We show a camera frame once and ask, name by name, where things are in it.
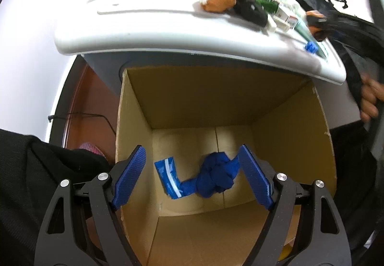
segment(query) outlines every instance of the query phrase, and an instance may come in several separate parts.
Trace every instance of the pink object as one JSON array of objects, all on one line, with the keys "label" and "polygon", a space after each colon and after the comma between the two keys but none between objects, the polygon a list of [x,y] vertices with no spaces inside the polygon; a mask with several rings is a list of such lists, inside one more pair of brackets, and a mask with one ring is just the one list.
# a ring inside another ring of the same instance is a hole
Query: pink object
[{"label": "pink object", "polygon": [[85,149],[97,155],[101,155],[105,158],[105,155],[103,154],[103,152],[101,152],[101,150],[98,147],[96,147],[94,144],[90,142],[84,142],[82,145],[80,145],[79,149]]}]

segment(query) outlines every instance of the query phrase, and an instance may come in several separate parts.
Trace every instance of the yellow object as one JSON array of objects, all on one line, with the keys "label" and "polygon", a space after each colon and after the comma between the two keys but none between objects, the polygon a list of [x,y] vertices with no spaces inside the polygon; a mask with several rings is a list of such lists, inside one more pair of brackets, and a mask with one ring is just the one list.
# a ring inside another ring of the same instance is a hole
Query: yellow object
[{"label": "yellow object", "polygon": [[280,254],[279,261],[282,261],[288,257],[288,255],[291,253],[292,247],[289,244],[286,244],[283,246],[283,250]]}]

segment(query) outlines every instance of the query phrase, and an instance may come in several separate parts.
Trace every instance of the orange plush toy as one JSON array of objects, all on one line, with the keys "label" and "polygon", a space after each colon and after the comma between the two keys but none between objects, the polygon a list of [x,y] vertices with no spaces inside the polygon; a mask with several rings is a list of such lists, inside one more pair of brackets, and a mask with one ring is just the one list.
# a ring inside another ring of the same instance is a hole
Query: orange plush toy
[{"label": "orange plush toy", "polygon": [[200,0],[201,7],[208,12],[223,12],[232,8],[236,0]]}]

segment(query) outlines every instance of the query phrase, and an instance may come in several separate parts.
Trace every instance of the metal screw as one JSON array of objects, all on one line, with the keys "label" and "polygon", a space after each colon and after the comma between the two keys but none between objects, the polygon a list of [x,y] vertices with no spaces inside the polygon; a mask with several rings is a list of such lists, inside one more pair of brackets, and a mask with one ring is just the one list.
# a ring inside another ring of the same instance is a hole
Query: metal screw
[{"label": "metal screw", "polygon": [[106,180],[108,178],[108,173],[100,173],[99,176],[97,176],[99,180]]},{"label": "metal screw", "polygon": [[61,181],[60,186],[66,187],[70,184],[70,181],[68,179],[64,179]]},{"label": "metal screw", "polygon": [[319,188],[322,188],[324,187],[324,183],[321,180],[316,180],[316,186],[318,186]]},{"label": "metal screw", "polygon": [[281,180],[281,181],[286,181],[287,178],[288,178],[287,175],[284,174],[284,173],[278,173],[278,174],[276,175],[276,177],[277,177],[278,180]]}]

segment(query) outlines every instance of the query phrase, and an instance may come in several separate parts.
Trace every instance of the small box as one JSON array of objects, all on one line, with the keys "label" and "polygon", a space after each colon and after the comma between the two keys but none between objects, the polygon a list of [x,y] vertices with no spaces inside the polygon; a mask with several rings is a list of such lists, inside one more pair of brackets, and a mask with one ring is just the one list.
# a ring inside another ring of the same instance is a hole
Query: small box
[{"label": "small box", "polygon": [[269,33],[273,34],[274,32],[276,32],[276,28],[277,28],[277,25],[276,25],[275,21],[272,19],[272,17],[270,15],[268,15],[268,21],[266,23],[265,29]]},{"label": "small box", "polygon": [[290,15],[291,11],[283,6],[279,6],[279,9],[277,9],[276,17],[282,19],[283,21],[287,21]]},{"label": "small box", "polygon": [[287,22],[285,22],[284,20],[282,20],[276,16],[273,16],[273,20],[275,21],[277,27],[279,29],[281,29],[282,31],[287,32],[291,29],[291,26]]},{"label": "small box", "polygon": [[289,26],[291,26],[292,29],[294,29],[294,27],[299,23],[299,19],[294,16],[289,16],[287,23]]}]

